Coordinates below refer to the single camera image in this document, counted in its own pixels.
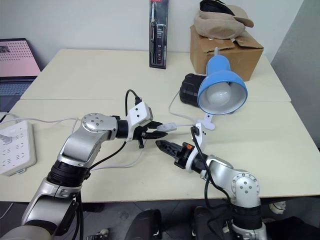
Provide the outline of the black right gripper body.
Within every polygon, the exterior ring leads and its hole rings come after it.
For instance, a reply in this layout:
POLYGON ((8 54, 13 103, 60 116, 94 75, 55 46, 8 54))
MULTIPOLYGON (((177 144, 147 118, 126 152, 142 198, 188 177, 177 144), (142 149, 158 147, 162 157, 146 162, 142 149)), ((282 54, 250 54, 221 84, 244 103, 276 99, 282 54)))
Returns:
POLYGON ((188 158, 193 151, 193 145, 183 142, 182 145, 177 146, 174 164, 181 168, 185 169, 188 158))

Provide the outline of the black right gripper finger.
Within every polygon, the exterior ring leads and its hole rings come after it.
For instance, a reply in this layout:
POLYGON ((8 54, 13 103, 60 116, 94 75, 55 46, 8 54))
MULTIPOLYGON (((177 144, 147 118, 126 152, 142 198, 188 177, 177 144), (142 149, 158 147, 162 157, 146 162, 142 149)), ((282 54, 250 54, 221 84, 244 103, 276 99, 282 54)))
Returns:
POLYGON ((164 153, 178 153, 181 151, 180 145, 167 140, 156 140, 155 144, 164 153))
POLYGON ((175 160, 178 158, 179 146, 176 143, 156 143, 156 146, 160 151, 173 157, 175 160))

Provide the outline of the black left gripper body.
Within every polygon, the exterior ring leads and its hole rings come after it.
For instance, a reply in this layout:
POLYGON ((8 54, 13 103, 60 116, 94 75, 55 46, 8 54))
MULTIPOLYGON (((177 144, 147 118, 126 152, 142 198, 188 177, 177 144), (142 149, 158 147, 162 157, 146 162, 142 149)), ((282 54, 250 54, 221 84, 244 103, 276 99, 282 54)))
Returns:
POLYGON ((143 140, 149 140, 152 138, 152 133, 148 132, 150 123, 146 124, 145 126, 138 126, 133 132, 133 141, 138 141, 138 147, 143 149, 145 147, 143 140))

